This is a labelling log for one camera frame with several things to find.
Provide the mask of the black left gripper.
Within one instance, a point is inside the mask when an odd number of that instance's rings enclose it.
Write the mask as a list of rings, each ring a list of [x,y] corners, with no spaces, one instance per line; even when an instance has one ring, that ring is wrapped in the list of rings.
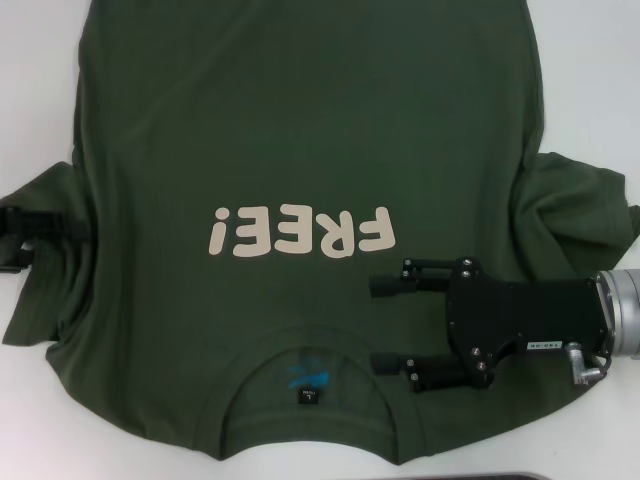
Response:
[[[84,236],[85,226],[66,214],[31,211],[8,206],[1,208],[1,273],[20,273],[34,259],[33,249],[16,236]]]

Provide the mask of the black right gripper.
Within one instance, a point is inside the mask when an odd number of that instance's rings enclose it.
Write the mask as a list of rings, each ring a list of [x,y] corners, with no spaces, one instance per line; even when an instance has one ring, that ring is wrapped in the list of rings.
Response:
[[[534,283],[499,281],[469,258],[405,258],[396,275],[371,276],[372,298],[441,294],[447,333],[457,355],[374,353],[377,376],[404,375],[412,393],[472,386],[486,388],[509,355],[563,352],[573,383],[590,385],[607,375],[597,356],[608,358],[609,327],[591,279]]]

